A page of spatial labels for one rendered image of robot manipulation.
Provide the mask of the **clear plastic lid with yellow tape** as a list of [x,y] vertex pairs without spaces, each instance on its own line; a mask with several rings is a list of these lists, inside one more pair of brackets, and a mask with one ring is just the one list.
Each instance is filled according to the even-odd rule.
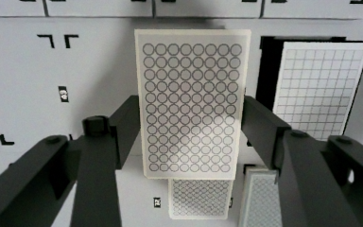
[[241,227],[282,227],[276,170],[249,170]]

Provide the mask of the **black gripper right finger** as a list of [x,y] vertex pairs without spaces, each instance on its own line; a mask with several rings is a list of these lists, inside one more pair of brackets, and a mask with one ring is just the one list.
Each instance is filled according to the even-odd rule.
[[244,96],[240,130],[276,170],[282,227],[363,227],[361,143],[345,135],[316,140],[252,96]]

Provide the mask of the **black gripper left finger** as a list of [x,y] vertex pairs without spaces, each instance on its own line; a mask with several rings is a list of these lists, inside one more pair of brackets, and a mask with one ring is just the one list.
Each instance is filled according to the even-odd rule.
[[51,227],[76,183],[69,227],[123,227],[115,170],[141,129],[139,96],[81,122],[78,139],[49,135],[0,174],[0,227]]

